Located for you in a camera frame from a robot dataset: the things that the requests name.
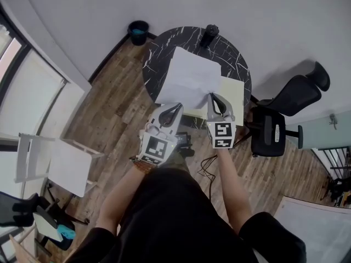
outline cable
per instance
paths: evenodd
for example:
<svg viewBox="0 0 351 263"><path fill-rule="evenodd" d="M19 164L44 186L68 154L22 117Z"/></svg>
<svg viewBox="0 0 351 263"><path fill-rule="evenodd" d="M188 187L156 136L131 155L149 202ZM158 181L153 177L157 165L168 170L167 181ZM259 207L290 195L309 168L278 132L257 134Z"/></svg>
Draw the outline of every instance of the cable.
<svg viewBox="0 0 351 263"><path fill-rule="evenodd" d="M210 187L208 189L208 199L211 201L211 190L212 190L212 183L214 181L214 179L216 178L216 176L212 173L209 173L207 171L207 169L210 167L210 165L217 159L217 155L214 155L210 158L206 158L204 160L201 161L200 165L201 165L201 169L197 172L199 174L201 174L202 176L207 177L210 180Z"/></svg>

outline white board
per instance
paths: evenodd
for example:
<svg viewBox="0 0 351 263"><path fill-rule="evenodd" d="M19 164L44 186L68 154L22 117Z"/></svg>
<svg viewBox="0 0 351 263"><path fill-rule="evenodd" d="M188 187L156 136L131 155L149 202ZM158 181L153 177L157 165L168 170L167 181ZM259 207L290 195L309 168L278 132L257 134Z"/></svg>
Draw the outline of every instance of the white board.
<svg viewBox="0 0 351 263"><path fill-rule="evenodd" d="M274 217L305 242L307 263L340 263L351 248L351 209L284 197Z"/></svg>

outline hardwood floor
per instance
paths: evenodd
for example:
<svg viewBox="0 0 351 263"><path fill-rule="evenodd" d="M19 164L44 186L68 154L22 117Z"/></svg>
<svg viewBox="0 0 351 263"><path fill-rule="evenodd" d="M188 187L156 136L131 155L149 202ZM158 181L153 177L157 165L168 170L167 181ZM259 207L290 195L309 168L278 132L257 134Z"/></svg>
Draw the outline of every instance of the hardwood floor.
<svg viewBox="0 0 351 263"><path fill-rule="evenodd" d="M154 110L142 78L141 61L145 46L135 47L128 40L109 60L93 83L70 125L66 138L74 139L90 148L105 153L90 170L89 179L98 184L83 198L74 198L67 212L79 219L90 219L88 226L76 224L77 236L68 251L57 249L50 242L47 248L51 258L38 250L42 262L63 262L72 248L77 247L88 231L94 227L99 208L106 195L131 166L129 157L138 152L137 133L144 128L148 115ZM214 155L206 131L181 127L191 135L195 156L187 158L191 175L208 195L209 180L198 174L200 162ZM283 196L289 196L314 203L325 193L327 175L310 151L301 151L287 141L282 157L253 158L250 140L231 151L234 163L242 181L249 191L254 212L276 211ZM216 174L212 185L212 203L218 214L225 220L220 179L215 161L208 169ZM58 186L52 189L54 196L64 203L69 193Z"/></svg>

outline black marble tabletop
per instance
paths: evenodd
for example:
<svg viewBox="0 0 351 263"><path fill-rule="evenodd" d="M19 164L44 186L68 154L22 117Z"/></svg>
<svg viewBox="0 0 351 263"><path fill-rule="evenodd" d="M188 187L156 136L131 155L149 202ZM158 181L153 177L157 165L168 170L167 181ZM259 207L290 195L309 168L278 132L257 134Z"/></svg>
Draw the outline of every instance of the black marble tabletop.
<svg viewBox="0 0 351 263"><path fill-rule="evenodd" d="M222 76L244 82L244 114L248 112L251 96L251 76L240 52L225 38L218 35L207 48L200 47L204 28L183 26L168 30L149 43L143 62L145 87L156 101L165 81L169 63L176 47L220 64ZM182 125L206 129L205 120L184 115Z"/></svg>

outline white chair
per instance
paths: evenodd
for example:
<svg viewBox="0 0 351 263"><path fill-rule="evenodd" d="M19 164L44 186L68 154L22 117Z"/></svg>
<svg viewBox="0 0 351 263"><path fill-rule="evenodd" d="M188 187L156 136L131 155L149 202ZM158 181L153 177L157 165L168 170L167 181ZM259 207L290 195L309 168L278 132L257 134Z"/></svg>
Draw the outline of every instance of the white chair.
<svg viewBox="0 0 351 263"><path fill-rule="evenodd" d="M83 197L97 183L88 180L94 159L104 156L74 140L55 139L49 179L71 193Z"/></svg>
<svg viewBox="0 0 351 263"><path fill-rule="evenodd" d="M50 166L48 173L38 174L38 156L42 151L43 141L49 141L52 144ZM104 156L103 153L74 140L20 134L15 182L49 177L62 188L83 197L96 185L96 182L88 180L92 161L102 156Z"/></svg>
<svg viewBox="0 0 351 263"><path fill-rule="evenodd" d="M41 142L54 142L55 139L28 134L19 134L19 137L15 183L46 178L48 176L47 173L37 174Z"/></svg>

